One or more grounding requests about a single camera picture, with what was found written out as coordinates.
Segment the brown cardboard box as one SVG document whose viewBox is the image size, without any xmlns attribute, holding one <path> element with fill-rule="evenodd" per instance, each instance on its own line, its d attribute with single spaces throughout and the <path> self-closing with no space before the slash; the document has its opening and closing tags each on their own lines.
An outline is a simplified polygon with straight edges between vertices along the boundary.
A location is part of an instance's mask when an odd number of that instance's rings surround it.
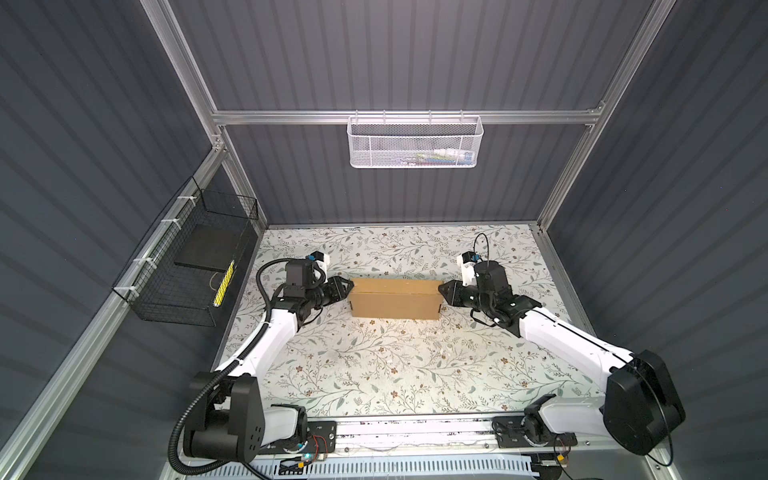
<svg viewBox="0 0 768 480">
<path fill-rule="evenodd" d="M 444 303 L 437 280 L 355 278 L 348 296 L 358 318 L 438 320 Z"/>
</svg>

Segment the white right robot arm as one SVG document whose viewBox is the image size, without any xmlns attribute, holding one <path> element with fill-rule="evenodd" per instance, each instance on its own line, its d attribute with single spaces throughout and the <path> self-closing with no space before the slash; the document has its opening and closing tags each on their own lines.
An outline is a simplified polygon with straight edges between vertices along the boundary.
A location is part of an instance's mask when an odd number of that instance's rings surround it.
<svg viewBox="0 0 768 480">
<path fill-rule="evenodd" d="M 474 252 L 458 258 L 462 277 L 438 291 L 473 321 L 532 342 L 575 367 L 598 389 L 582 399 L 545 394 L 523 411 L 515 431 L 532 446 L 549 447 L 567 434 L 612 438 L 645 456 L 686 419 L 671 374 L 657 354 L 634 353 L 558 319 L 535 299 L 513 292 L 505 269 Z"/>
</svg>

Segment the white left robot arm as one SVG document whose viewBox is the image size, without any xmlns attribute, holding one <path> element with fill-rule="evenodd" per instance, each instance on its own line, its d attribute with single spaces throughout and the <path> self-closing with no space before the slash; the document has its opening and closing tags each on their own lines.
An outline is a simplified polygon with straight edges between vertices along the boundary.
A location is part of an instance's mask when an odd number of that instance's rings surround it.
<svg viewBox="0 0 768 480">
<path fill-rule="evenodd" d="M 319 251 L 279 262 L 285 279 L 273 293 L 256 283 L 264 301 L 256 329 L 227 360 L 190 384 L 191 402 L 168 445 L 169 464 L 184 475 L 249 463 L 269 446 L 300 450 L 308 441 L 305 408 L 264 405 L 260 383 L 287 343 L 325 307 L 345 300 L 354 284 L 329 275 L 329 257 Z"/>
</svg>

